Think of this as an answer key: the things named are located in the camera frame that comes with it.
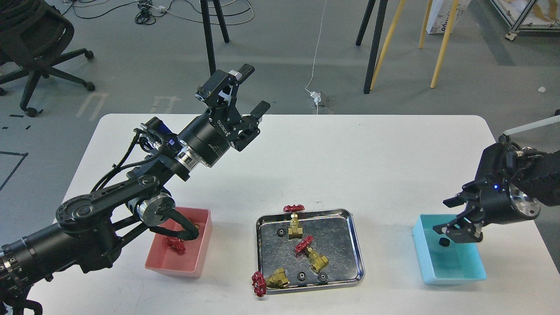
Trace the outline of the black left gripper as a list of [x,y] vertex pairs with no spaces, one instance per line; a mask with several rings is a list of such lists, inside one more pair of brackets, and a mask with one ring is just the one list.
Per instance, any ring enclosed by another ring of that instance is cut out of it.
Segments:
[[[179,134],[208,167],[230,149],[242,151],[260,134],[259,124],[262,116],[270,109],[270,104],[261,101],[249,115],[242,116],[236,108],[239,85],[246,80],[255,68],[244,64],[239,70],[226,73],[216,70],[202,86],[197,88],[196,98],[208,107],[207,112],[196,116]],[[230,133],[231,140],[223,134]]]

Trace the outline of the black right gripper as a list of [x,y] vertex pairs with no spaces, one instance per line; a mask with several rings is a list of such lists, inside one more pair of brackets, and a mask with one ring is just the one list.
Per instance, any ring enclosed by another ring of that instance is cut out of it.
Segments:
[[443,204],[448,208],[466,204],[464,211],[448,223],[434,225],[433,231],[455,243],[475,243],[483,239],[482,227],[536,219],[542,204],[508,181],[479,179],[468,182],[462,192]]

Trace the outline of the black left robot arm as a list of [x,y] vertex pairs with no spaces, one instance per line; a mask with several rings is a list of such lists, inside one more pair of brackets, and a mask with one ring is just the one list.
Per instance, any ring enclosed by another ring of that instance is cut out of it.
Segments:
[[121,250],[146,230],[191,241],[198,227],[175,208],[165,183],[174,175],[187,181],[198,165],[212,167],[231,147],[242,151],[260,134],[259,124],[270,104],[261,101],[249,115],[236,108],[240,84],[254,66],[217,70],[197,89],[207,110],[180,133],[153,117],[140,128],[124,155],[135,145],[148,156],[138,163],[114,165],[86,195],[62,203],[56,222],[1,248],[1,313],[21,315],[24,309],[42,314],[42,305],[29,300],[35,283],[79,265],[83,273],[110,268]]

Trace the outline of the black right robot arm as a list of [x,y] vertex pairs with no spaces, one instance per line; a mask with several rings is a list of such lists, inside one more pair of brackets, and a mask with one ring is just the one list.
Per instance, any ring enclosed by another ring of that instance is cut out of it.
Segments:
[[464,211],[433,230],[456,243],[481,242],[482,227],[536,219],[542,207],[560,203],[560,154],[522,148],[514,142],[495,143],[481,155],[473,181],[444,200]]

